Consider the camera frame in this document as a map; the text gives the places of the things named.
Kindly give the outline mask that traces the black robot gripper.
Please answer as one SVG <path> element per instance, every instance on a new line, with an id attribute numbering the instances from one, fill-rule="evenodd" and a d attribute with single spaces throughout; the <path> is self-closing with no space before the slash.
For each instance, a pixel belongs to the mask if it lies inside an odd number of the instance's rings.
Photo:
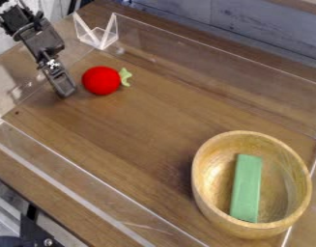
<path id="1" fill-rule="evenodd" d="M 7 1 L 0 1 L 0 8 L 6 4 Z M 70 97 L 77 91 L 77 84 L 57 59 L 58 53 L 65 49 L 65 41 L 45 13 L 34 13 L 27 4 L 19 1 L 0 12 L 0 27 L 14 41 L 22 41 L 26 45 L 56 93 L 62 98 Z"/>

